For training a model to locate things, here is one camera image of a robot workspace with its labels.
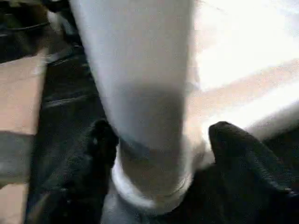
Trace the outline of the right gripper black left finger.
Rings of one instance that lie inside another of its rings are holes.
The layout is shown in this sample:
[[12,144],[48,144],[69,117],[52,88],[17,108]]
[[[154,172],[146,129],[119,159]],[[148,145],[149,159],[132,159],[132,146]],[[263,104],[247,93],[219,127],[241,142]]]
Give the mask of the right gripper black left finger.
[[118,137],[105,119],[85,129],[35,186],[30,223],[100,223],[117,144]]

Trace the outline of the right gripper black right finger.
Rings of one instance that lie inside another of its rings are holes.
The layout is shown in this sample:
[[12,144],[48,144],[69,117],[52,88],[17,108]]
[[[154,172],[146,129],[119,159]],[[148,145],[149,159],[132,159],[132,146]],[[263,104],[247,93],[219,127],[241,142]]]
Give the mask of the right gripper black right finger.
[[186,223],[298,223],[298,179],[266,145],[228,122],[208,135],[215,161],[195,175]]

